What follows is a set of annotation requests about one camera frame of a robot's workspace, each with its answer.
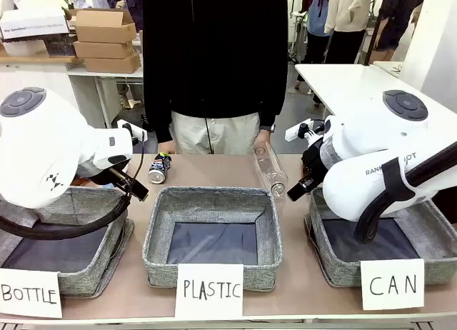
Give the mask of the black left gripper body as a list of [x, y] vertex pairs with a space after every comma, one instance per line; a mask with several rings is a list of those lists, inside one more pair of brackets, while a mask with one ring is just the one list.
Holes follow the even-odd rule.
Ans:
[[101, 171], [100, 169], [89, 169], [83, 166], [79, 167], [79, 177], [87, 178], [97, 185], [108, 185], [119, 188], [122, 191], [129, 190], [129, 183], [127, 182], [130, 177], [126, 173], [127, 165], [114, 165], [108, 169]]

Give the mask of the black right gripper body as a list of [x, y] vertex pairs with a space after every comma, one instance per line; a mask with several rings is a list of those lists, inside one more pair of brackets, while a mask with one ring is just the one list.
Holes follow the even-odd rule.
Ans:
[[301, 157], [303, 178], [311, 179], [315, 183], [322, 183], [325, 177], [325, 165], [320, 156], [321, 145], [321, 142], [311, 144]]

